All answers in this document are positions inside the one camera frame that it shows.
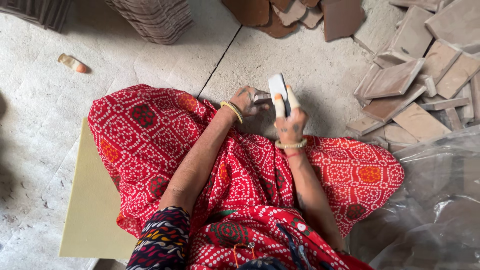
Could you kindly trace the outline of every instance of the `woman's right hand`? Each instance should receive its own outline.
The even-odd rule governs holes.
[[[285,104],[281,94],[275,95],[275,126],[282,144],[299,143],[303,137],[303,129],[308,121],[308,114],[300,108],[300,104],[293,95],[292,88],[287,86],[288,100],[290,102],[290,116],[285,117]]]

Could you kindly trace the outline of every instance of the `broken tile piece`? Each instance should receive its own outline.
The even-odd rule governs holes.
[[[288,8],[291,2],[291,0],[270,0],[270,3],[282,12]]]
[[[270,20],[264,26],[257,26],[257,29],[269,34],[272,37],[284,37],[297,29],[297,23],[290,26],[284,26],[280,18],[270,9]]]
[[[362,136],[369,133],[370,131],[382,127],[383,125],[385,125],[384,122],[379,122],[375,119],[365,116],[361,119],[356,120],[355,122],[347,124],[347,129]]]
[[[313,8],[318,4],[319,0],[301,0],[302,4],[304,4],[307,8]]]
[[[389,1],[391,5],[395,5],[399,7],[407,7],[407,8],[415,5],[433,12],[437,11],[439,2],[440,0],[390,0]]]
[[[474,113],[473,113],[473,104],[472,104],[472,89],[470,87],[470,82],[468,82],[462,90],[458,94],[454,96],[454,98],[468,98],[469,103],[465,106],[455,108],[456,112],[458,113],[458,117],[460,118],[460,122],[462,124],[466,124],[473,120]]]
[[[472,89],[473,119],[480,121],[480,73],[473,76],[470,84]]]
[[[466,52],[462,52],[455,63],[453,63],[437,83],[437,93],[446,99],[452,98],[478,70],[480,70],[480,59]]]
[[[353,96],[359,101],[362,107],[365,107],[366,105],[370,104],[370,102],[372,101],[371,99],[364,98],[363,96],[365,95],[365,91],[367,90],[368,86],[373,81],[373,78],[377,75],[377,73],[380,70],[381,68],[378,65],[376,64],[371,65],[367,74],[362,79],[357,89],[355,89],[355,91],[353,92]]]
[[[420,71],[424,58],[380,70],[368,86],[366,99],[403,95]]]
[[[300,0],[294,0],[293,3],[283,12],[276,6],[272,6],[272,8],[285,26],[289,26],[298,21],[307,11],[307,8],[300,2]]]
[[[222,0],[222,3],[244,26],[266,25],[269,21],[268,0]]]
[[[422,8],[411,6],[385,51],[391,51],[391,57],[396,56],[393,52],[415,59],[423,57],[433,38],[424,22],[432,16]]]
[[[321,4],[325,41],[352,35],[365,16],[360,0],[322,0]]]
[[[420,142],[451,132],[416,103],[403,109],[393,120]]]
[[[388,150],[388,143],[382,137],[375,136],[373,139],[378,143],[378,146]]]
[[[422,85],[411,85],[404,95],[374,99],[361,111],[375,120],[386,123],[392,116],[418,98],[426,89]]]
[[[323,18],[323,16],[324,14],[320,8],[315,6],[314,8],[307,9],[303,17],[300,18],[300,21],[306,28],[312,29],[317,26],[318,22]]]
[[[480,1],[456,0],[425,21],[436,39],[470,44],[480,37]]]
[[[420,74],[432,76],[437,84],[461,53],[462,50],[445,40],[436,40],[425,56],[425,64]]]
[[[468,98],[453,98],[421,104],[420,107],[422,107],[424,110],[445,110],[447,108],[465,106],[469,103],[470,100]]]
[[[431,115],[452,131],[463,129],[463,125],[454,108],[432,111]]]
[[[418,140],[398,124],[384,126],[385,140],[397,143],[416,144]]]
[[[435,87],[435,82],[433,81],[432,76],[419,74],[413,83],[427,87],[427,91],[422,94],[424,96],[431,98],[437,94],[437,88]]]

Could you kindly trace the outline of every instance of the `concrete floor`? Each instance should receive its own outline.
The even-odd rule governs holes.
[[[268,76],[283,72],[311,115],[308,134],[351,135],[345,124],[360,117],[351,93],[372,63],[370,52],[404,14],[387,0],[364,0],[368,18],[355,34],[364,49],[349,37],[324,42],[323,24],[274,39],[240,27],[219,0],[190,2],[197,25],[171,46],[143,41],[98,0],[74,0],[62,34],[0,14],[0,268],[92,266],[89,258],[57,256],[81,118],[92,100],[146,83],[218,104],[243,85],[267,90]],[[92,73],[57,63],[62,53]],[[273,118],[263,114],[242,129],[275,137]]]

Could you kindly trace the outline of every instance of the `transparent plastic bag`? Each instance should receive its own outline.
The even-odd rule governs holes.
[[[350,233],[378,270],[480,269],[480,125],[394,153],[401,187]]]

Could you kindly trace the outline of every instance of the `floor crack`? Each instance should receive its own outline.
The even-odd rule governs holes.
[[[205,86],[207,86],[208,81],[210,81],[210,78],[212,77],[213,73],[215,73],[215,70],[216,70],[216,68],[218,67],[218,65],[220,64],[220,62],[222,62],[223,57],[225,56],[225,54],[227,53],[228,49],[230,48],[230,45],[232,45],[233,41],[234,41],[235,38],[237,37],[237,35],[238,35],[238,33],[240,32],[240,29],[242,28],[242,26],[243,26],[243,25],[240,25],[239,29],[237,30],[237,32],[236,32],[235,35],[233,36],[232,40],[231,40],[230,43],[228,44],[227,48],[226,48],[225,51],[223,52],[222,57],[220,57],[220,60],[218,60],[218,62],[216,63],[215,68],[213,69],[212,73],[210,73],[210,76],[208,77],[207,81],[205,82],[204,86],[202,87],[202,90],[200,90],[200,93],[198,93],[197,99],[198,99],[198,97],[200,96],[200,94],[202,93],[202,91],[205,89]]]

